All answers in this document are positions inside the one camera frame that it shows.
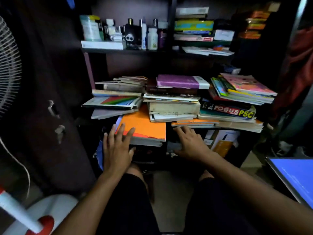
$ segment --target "leg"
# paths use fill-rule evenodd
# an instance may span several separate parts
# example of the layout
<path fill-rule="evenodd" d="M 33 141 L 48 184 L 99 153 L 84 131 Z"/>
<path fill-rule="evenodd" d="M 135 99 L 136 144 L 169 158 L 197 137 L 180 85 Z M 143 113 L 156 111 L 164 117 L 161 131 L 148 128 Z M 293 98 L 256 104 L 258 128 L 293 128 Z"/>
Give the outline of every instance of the leg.
<path fill-rule="evenodd" d="M 217 180 L 205 171 L 188 204 L 184 234 L 259 233 L 236 211 Z"/>
<path fill-rule="evenodd" d="M 160 234 L 141 171 L 131 165 L 115 188 L 97 234 Z"/>

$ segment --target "blue screen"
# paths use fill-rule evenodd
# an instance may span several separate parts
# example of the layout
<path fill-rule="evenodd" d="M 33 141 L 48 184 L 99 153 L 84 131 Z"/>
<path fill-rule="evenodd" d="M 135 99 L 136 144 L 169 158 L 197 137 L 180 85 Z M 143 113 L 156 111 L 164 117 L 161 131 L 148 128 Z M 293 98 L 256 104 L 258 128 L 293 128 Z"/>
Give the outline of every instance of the blue screen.
<path fill-rule="evenodd" d="M 313 159 L 270 159 L 281 174 L 313 208 Z"/>

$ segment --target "dark wooden shelf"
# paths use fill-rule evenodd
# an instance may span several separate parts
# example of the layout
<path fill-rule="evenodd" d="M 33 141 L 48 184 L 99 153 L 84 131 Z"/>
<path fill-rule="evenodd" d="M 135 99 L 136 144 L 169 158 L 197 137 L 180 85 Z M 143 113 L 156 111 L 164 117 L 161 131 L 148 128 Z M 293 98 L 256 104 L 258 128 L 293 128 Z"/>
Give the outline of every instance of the dark wooden shelf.
<path fill-rule="evenodd" d="M 144 56 L 160 56 L 160 57 L 172 57 L 172 58 L 193 58 L 193 59 L 207 59 L 214 62 L 230 62 L 234 55 L 222 56 L 222 55 L 196 55 L 189 54 L 180 50 L 117 50 L 117 49 L 97 49 L 97 48 L 82 48 L 84 53 L 98 53 L 98 54 L 123 54 L 123 55 L 144 55 Z"/>

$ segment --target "electric fan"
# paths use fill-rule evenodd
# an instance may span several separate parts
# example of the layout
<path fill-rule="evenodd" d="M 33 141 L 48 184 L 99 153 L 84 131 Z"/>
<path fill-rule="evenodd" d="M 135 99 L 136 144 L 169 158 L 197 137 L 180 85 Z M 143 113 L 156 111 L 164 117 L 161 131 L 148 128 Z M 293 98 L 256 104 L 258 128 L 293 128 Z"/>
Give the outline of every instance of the electric fan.
<path fill-rule="evenodd" d="M 18 45 L 5 20 L 0 16 L 0 117 L 9 109 L 21 85 L 22 62 Z M 20 164 L 28 176 L 26 167 L 0 143 L 11 157 Z M 70 195 L 53 195 L 32 205 L 28 210 L 0 186 L 0 207 L 13 216 L 16 221 L 3 233 L 6 235 L 40 234 L 48 235 L 61 223 L 77 204 Z"/>

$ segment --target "forearm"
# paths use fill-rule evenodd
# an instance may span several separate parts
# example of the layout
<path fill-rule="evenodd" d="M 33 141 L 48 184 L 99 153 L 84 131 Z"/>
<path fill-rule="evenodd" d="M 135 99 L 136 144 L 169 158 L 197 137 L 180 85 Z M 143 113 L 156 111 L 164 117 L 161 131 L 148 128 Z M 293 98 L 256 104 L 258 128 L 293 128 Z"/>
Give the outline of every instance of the forearm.
<path fill-rule="evenodd" d="M 313 212 L 258 181 L 218 154 L 203 157 L 210 172 L 224 181 L 270 225 L 286 234 L 313 234 Z"/>
<path fill-rule="evenodd" d="M 69 213 L 53 235 L 95 234 L 103 211 L 121 177 L 120 173 L 103 173 L 92 190 Z"/>

